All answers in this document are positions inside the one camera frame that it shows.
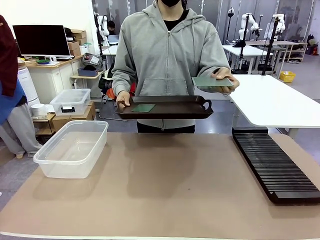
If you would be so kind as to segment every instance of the black slotted rack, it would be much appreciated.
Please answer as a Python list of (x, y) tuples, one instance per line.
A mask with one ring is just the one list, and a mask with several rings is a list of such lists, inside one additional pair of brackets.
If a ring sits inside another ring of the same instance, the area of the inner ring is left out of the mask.
[(232, 136), (271, 202), (320, 203), (319, 189), (269, 136), (267, 128), (233, 128)]

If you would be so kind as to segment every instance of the green square sheet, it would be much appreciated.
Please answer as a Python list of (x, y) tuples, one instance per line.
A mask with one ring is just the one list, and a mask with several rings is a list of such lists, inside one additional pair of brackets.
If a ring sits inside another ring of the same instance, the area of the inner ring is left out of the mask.
[(193, 77), (194, 84), (197, 87), (232, 87), (233, 83), (228, 79), (217, 80), (214, 77), (199, 76)]
[(155, 104), (139, 104), (131, 112), (148, 113), (153, 109)]

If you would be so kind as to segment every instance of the person's left hand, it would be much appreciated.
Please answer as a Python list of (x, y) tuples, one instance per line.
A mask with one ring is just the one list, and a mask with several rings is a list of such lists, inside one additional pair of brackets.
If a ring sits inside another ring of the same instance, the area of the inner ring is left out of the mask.
[(228, 78), (233, 83), (233, 86), (217, 86), (216, 91), (219, 93), (230, 94), (239, 87), (239, 81), (231, 74), (231, 70), (229, 68), (221, 67), (219, 71), (212, 73), (211, 77), (216, 78), (217, 80)]

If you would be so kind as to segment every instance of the blue shirt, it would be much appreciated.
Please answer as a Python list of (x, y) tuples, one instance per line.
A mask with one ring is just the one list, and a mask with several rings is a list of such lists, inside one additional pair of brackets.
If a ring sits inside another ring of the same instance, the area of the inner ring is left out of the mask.
[(20, 101), (25, 92), (19, 82), (16, 81), (16, 88), (13, 96), (4, 96), (2, 93), (2, 84), (0, 82), (0, 125), (9, 117), (12, 109), (14, 109), (17, 103)]

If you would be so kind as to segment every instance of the brown serving tray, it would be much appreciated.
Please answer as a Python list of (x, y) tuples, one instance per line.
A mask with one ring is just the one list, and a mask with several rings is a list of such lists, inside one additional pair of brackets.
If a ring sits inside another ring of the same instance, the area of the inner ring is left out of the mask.
[[(130, 98), (130, 106), (122, 108), (120, 104), (124, 102), (117, 102), (115, 113), (122, 119), (206, 119), (214, 113), (211, 100), (202, 96), (134, 96)], [(150, 112), (133, 112), (139, 104), (155, 106)]]

